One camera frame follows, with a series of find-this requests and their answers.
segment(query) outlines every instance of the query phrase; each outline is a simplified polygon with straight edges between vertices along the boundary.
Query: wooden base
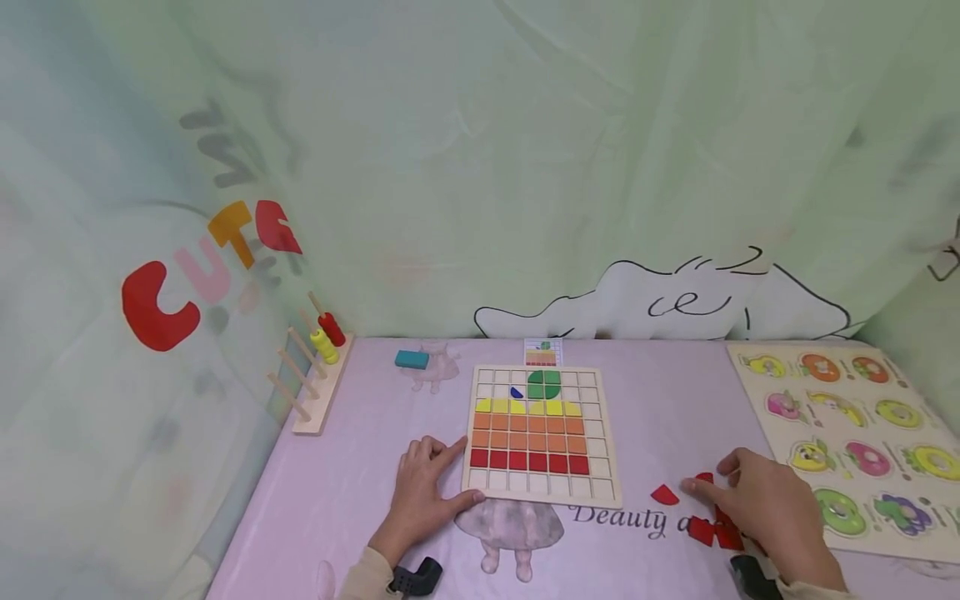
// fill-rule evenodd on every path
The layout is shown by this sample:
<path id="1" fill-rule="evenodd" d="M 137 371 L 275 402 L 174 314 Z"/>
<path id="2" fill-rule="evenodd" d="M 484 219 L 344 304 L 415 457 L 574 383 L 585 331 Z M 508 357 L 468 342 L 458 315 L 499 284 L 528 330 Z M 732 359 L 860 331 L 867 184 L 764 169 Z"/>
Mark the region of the wooden base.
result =
<path id="1" fill-rule="evenodd" d="M 300 394 L 297 400 L 300 401 L 310 419 L 304 419 L 297 415 L 294 421 L 292 431 L 301 436 L 319 436 L 324 431 L 326 414 L 330 411 L 330 403 L 333 396 L 337 393 L 337 385 L 340 383 L 340 377 L 347 367 L 347 359 L 350 356 L 350 349 L 353 348 L 353 334 L 347 334 L 347 342 L 337 348 L 340 352 L 340 360 L 335 365 L 326 365 L 326 379 L 320 379 L 317 375 L 317 369 L 313 368 L 306 374 L 307 381 L 320 394 L 319 398 L 314 398 L 306 386 L 300 388 Z"/>

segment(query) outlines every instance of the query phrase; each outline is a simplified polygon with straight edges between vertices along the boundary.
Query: sleeve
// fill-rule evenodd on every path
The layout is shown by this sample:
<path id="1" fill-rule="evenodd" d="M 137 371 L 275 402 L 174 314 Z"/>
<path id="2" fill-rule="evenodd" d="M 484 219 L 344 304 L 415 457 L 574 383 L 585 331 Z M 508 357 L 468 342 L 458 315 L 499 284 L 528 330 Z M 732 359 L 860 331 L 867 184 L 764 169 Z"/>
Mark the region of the sleeve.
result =
<path id="1" fill-rule="evenodd" d="M 796 581 L 788 586 L 778 579 L 777 587 L 783 600 L 856 600 L 856 596 L 845 591 L 817 588 Z"/>
<path id="2" fill-rule="evenodd" d="M 338 600 L 396 600 L 403 595 L 389 591 L 387 586 L 394 580 L 394 572 L 387 560 L 372 548 L 364 548 L 360 562 L 347 573 L 344 587 Z"/>

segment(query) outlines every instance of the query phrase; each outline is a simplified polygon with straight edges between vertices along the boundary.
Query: green curtain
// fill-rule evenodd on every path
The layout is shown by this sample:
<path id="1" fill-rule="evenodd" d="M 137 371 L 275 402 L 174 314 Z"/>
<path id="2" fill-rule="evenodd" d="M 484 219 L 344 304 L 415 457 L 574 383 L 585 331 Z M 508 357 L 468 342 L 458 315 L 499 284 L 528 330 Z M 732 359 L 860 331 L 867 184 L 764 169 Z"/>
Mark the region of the green curtain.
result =
<path id="1" fill-rule="evenodd" d="M 958 17 L 949 0 L 12 0 L 0 587 L 201 597 L 286 414 L 263 375 L 307 289 L 362 335 L 869 321 L 956 423 L 956 277 L 927 265 L 945 271 L 960 212 Z M 260 235 L 270 203 L 302 253 Z M 202 293 L 176 256 L 206 268 L 232 207 L 252 263 L 211 246 L 229 287 L 206 301 L 213 279 Z M 201 317 L 164 351 L 121 293 L 152 261 L 158 307 Z"/>

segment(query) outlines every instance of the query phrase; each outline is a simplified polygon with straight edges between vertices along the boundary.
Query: black wrist strap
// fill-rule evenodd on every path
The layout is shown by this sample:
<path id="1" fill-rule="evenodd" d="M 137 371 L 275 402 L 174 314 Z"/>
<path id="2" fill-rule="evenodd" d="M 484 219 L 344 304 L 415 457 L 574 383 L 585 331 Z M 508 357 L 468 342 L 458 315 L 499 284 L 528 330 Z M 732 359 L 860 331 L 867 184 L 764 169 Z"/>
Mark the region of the black wrist strap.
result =
<path id="1" fill-rule="evenodd" d="M 429 596 L 437 587 L 444 568 L 430 557 L 423 559 L 416 573 L 402 566 L 394 569 L 394 580 L 390 582 L 390 591 L 399 591 L 407 596 Z"/>
<path id="2" fill-rule="evenodd" d="M 730 559 L 737 583 L 743 593 L 753 600 L 783 600 L 777 582 L 767 579 L 760 562 L 749 554 L 741 554 Z"/>

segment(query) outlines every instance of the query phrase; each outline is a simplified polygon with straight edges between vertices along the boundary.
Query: wooden puzzle board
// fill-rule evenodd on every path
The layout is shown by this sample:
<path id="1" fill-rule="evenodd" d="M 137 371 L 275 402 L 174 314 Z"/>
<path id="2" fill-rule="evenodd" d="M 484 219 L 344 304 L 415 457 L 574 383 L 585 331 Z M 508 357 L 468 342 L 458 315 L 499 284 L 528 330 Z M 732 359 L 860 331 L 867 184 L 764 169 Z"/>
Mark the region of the wooden puzzle board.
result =
<path id="1" fill-rule="evenodd" d="M 774 456 L 813 488 L 828 546 L 960 563 L 960 448 L 882 351 L 728 351 Z"/>
<path id="2" fill-rule="evenodd" d="M 480 365 L 470 395 L 463 490 L 623 507 L 600 371 Z"/>

